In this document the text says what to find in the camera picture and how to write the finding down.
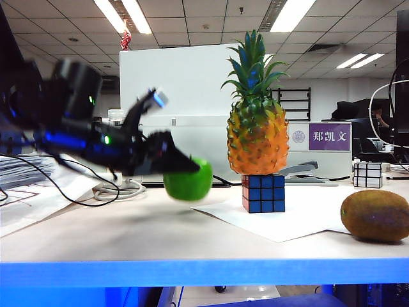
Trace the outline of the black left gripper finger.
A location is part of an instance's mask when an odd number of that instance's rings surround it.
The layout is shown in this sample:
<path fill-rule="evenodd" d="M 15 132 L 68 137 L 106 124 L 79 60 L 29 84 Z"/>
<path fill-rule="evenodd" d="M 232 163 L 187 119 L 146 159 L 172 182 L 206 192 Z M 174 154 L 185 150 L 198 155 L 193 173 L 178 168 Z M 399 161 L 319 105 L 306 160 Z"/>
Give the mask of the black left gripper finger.
<path fill-rule="evenodd" d="M 153 134 L 153 171 L 155 173 L 193 173 L 199 165 L 182 153 L 169 131 Z"/>

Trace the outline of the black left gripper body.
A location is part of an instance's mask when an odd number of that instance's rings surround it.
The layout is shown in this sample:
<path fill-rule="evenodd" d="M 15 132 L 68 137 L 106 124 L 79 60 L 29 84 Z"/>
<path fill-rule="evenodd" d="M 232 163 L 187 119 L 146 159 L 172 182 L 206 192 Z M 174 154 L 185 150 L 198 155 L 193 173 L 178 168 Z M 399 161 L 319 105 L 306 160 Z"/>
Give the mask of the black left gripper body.
<path fill-rule="evenodd" d="M 151 175 L 160 173 L 155 154 L 158 153 L 159 133 L 154 132 L 148 137 L 141 133 L 131 134 L 130 156 L 126 163 L 126 175 Z"/>

